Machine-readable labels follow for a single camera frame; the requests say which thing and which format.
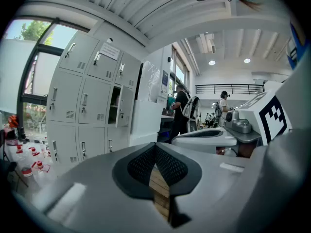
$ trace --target window frame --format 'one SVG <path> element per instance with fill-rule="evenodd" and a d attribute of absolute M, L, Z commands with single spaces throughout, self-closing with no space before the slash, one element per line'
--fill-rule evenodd
<path fill-rule="evenodd" d="M 17 116 L 19 120 L 19 126 L 24 127 L 24 118 L 23 118 L 23 105 L 24 102 L 26 103 L 32 103 L 32 104 L 37 104 L 37 105 L 47 105 L 47 95 L 44 96 L 39 96 L 35 94 L 29 94 L 25 93 L 25 87 L 26 87 L 26 82 L 28 79 L 28 76 L 30 74 L 30 71 L 32 69 L 32 63 L 35 60 L 35 57 L 40 53 L 47 53 L 47 54 L 52 54 L 56 56 L 61 56 L 64 49 L 49 46 L 49 45 L 44 45 L 45 39 L 50 35 L 50 33 L 54 30 L 54 28 L 57 25 L 62 25 L 66 27 L 70 27 L 76 30 L 80 30 L 83 32 L 88 33 L 90 29 L 81 27 L 79 25 L 76 25 L 74 23 L 69 23 L 63 20 L 60 20 L 58 17 L 57 18 L 50 18 L 50 17 L 35 17 L 35 16 L 21 16 L 21 17 L 14 17 L 13 20 L 19 20 L 19 19 L 32 19 L 32 20 L 39 20 L 39 21 L 45 21 L 45 22 L 50 22 L 51 24 L 47 27 L 47 29 L 43 32 L 43 34 L 40 36 L 40 38 L 37 40 L 37 43 L 35 44 L 33 50 L 31 51 L 28 60 L 26 62 L 26 65 L 24 67 L 23 73 L 21 75 L 20 83 L 19 83 L 19 88 L 18 88 L 18 94 L 17 94 Z"/>
<path fill-rule="evenodd" d="M 182 84 L 185 88 L 185 90 L 189 93 L 189 77 L 190 73 L 186 67 L 186 64 L 178 54 L 177 50 L 172 46 L 172 56 L 173 56 L 173 71 L 170 70 L 170 78 L 173 80 L 173 89 L 175 88 L 175 84 Z M 182 63 L 182 72 L 184 73 L 184 80 L 185 82 L 183 83 L 177 76 L 176 76 L 176 60 L 180 60 Z"/>

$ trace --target locker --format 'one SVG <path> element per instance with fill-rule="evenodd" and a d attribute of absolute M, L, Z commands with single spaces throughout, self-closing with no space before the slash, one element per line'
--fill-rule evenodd
<path fill-rule="evenodd" d="M 99 40 L 77 33 L 65 49 L 65 55 L 59 67 L 84 73 L 88 61 Z"/>
<path fill-rule="evenodd" d="M 105 154 L 105 128 L 79 126 L 79 148 L 82 161 Z"/>
<path fill-rule="evenodd" d="M 120 62 L 121 56 L 122 53 L 119 53 L 118 60 L 114 60 L 104 54 L 100 54 L 98 51 L 94 51 L 87 74 L 112 82 L 113 74 L 115 73 L 118 62 Z"/>
<path fill-rule="evenodd" d="M 123 128 L 107 128 L 107 149 L 109 152 L 114 152 L 128 147 L 128 131 L 129 127 Z"/>
<path fill-rule="evenodd" d="M 47 124 L 51 157 L 57 175 L 62 175 L 79 164 L 75 139 L 75 127 L 58 125 L 49 121 Z"/>
<path fill-rule="evenodd" d="M 124 52 L 118 66 L 115 83 L 136 89 L 140 61 Z"/>
<path fill-rule="evenodd" d="M 117 110 L 116 127 L 129 125 L 133 95 L 134 91 L 132 89 L 122 85 Z"/>
<path fill-rule="evenodd" d="M 79 111 L 79 123 L 105 124 L 111 85 L 86 78 Z"/>
<path fill-rule="evenodd" d="M 47 100 L 47 119 L 75 122 L 75 114 L 82 77 L 56 71 Z"/>

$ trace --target man in black shirt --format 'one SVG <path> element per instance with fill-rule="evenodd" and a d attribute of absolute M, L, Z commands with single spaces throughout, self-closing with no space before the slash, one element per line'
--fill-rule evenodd
<path fill-rule="evenodd" d="M 175 117 L 174 117 L 172 134 L 171 134 L 169 143 L 171 143 L 172 139 L 178 136 L 179 133 L 180 134 L 187 133 L 188 118 L 183 116 L 182 110 L 185 108 L 188 102 L 188 98 L 184 92 L 184 87 L 182 84 L 179 84 L 176 87 L 176 91 L 177 91 L 177 97 L 176 97 L 175 105 L 172 106 L 172 109 L 175 110 Z"/>

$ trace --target railing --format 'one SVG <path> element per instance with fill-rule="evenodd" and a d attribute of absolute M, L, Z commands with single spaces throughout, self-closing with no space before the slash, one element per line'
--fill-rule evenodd
<path fill-rule="evenodd" d="M 221 93 L 226 91 L 227 93 L 240 93 L 240 94 L 259 94 L 264 92 L 264 86 L 261 84 L 200 84 L 196 85 L 196 93 Z"/>

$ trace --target wooden surface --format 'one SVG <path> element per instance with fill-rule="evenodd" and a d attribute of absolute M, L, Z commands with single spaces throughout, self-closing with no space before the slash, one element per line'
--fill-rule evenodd
<path fill-rule="evenodd" d="M 149 186 L 155 195 L 155 207 L 163 215 L 165 220 L 168 220 L 170 212 L 170 188 L 156 167 L 151 172 Z"/>

